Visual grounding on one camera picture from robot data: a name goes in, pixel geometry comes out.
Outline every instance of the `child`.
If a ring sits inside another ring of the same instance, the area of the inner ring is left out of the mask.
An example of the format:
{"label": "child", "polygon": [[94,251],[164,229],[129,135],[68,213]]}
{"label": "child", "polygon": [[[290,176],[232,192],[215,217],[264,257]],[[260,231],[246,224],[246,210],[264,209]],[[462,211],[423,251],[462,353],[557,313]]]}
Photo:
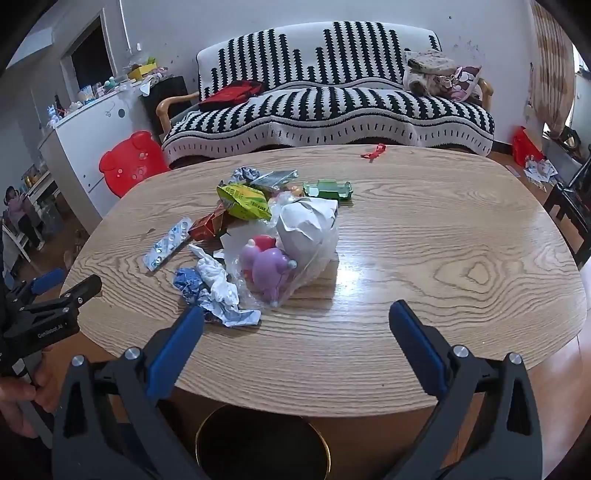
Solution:
{"label": "child", "polygon": [[8,205],[8,215],[12,224],[18,225],[18,229],[27,236],[31,244],[37,250],[41,250],[43,245],[45,245],[45,242],[39,240],[39,237],[33,228],[33,224],[31,223],[31,219],[24,210],[23,203],[26,198],[25,194],[17,193],[14,187],[8,187],[6,189],[4,204]]}

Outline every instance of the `black and white striped sofa cover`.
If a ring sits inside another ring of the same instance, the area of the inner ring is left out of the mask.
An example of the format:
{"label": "black and white striped sofa cover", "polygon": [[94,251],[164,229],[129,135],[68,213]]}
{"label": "black and white striped sofa cover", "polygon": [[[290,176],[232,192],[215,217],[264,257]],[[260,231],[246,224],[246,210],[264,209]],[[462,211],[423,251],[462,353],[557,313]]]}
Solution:
{"label": "black and white striped sofa cover", "polygon": [[435,33],[378,22],[317,22],[263,30],[197,55],[200,98],[237,79],[269,91],[232,108],[189,111],[163,141],[172,163],[268,145],[345,144],[382,138],[402,145],[492,148],[483,108],[402,90],[404,50],[441,50]]}

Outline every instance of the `plaid curtain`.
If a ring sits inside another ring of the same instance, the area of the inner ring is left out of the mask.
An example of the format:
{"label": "plaid curtain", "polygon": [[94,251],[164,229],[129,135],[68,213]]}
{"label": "plaid curtain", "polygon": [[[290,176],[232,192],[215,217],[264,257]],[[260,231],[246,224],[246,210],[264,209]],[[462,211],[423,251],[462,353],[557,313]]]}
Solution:
{"label": "plaid curtain", "polygon": [[573,44],[545,8],[535,0],[530,3],[536,40],[530,103],[551,133],[560,135],[574,102]]}

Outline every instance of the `oval table top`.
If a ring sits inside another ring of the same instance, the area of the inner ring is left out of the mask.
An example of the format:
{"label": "oval table top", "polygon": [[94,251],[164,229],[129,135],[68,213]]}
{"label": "oval table top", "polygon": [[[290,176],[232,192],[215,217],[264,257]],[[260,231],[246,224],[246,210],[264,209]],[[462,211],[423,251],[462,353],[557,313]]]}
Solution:
{"label": "oval table top", "polygon": [[177,386],[226,403],[304,416],[366,416],[432,405],[388,328],[405,299],[451,345],[528,368],[581,330],[586,298],[560,232],[505,168],[475,155],[374,145],[290,148],[181,168],[143,181],[92,233],[64,285],[97,273],[103,296],[80,312],[91,340],[119,356],[143,346],[184,308],[175,270],[142,257],[183,216],[210,213],[234,168],[297,168],[301,181],[350,180],[339,208],[337,268],[329,268],[260,327],[208,325]]}

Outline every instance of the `purple toy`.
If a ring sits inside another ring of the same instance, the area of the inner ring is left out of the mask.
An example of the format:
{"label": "purple toy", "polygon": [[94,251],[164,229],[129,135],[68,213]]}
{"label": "purple toy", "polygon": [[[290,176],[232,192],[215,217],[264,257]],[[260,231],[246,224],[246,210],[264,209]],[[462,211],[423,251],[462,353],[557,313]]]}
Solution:
{"label": "purple toy", "polygon": [[252,282],[262,291],[265,301],[276,306],[279,289],[297,263],[275,247],[274,241],[267,235],[251,238],[242,248],[240,265],[243,271],[251,271]]}

